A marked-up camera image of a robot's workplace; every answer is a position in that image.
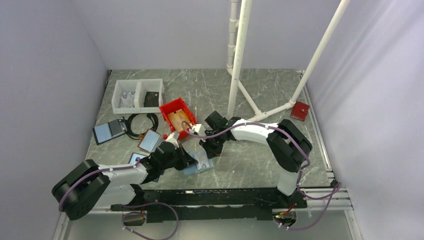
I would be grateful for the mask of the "white card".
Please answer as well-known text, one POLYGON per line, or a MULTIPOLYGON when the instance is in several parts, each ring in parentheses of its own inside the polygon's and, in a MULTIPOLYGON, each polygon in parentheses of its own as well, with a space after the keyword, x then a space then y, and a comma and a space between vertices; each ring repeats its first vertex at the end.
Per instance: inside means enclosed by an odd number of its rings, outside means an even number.
POLYGON ((204 170, 210 167, 209 159, 204 153, 197 153, 195 159, 197 160, 198 170, 204 170))

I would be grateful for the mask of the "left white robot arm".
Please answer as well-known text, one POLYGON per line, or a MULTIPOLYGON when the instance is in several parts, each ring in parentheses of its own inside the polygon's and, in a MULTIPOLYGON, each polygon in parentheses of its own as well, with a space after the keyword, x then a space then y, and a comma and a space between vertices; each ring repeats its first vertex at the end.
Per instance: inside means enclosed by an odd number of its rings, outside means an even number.
POLYGON ((164 141, 134 163, 104 165, 86 159, 61 179, 51 193, 58 202, 58 210, 70 220, 109 205, 137 210, 144 203, 140 185, 158 179, 167 169, 182 171, 198 162, 181 145, 164 141))

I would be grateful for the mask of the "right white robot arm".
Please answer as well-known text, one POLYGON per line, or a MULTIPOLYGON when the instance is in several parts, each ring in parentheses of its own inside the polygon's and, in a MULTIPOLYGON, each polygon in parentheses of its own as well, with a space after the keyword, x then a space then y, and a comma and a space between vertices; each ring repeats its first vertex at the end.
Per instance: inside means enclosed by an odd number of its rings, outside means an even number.
POLYGON ((313 145, 308 138, 289 119, 279 123, 259 123, 233 116, 226 119, 217 111, 211 113, 202 124, 193 125, 189 132, 200 136, 199 144, 208 158, 222 153, 228 141, 249 141, 268 146, 282 168, 275 194, 276 203, 287 208, 295 201, 294 192, 300 181, 300 172, 310 164, 309 154, 313 145))

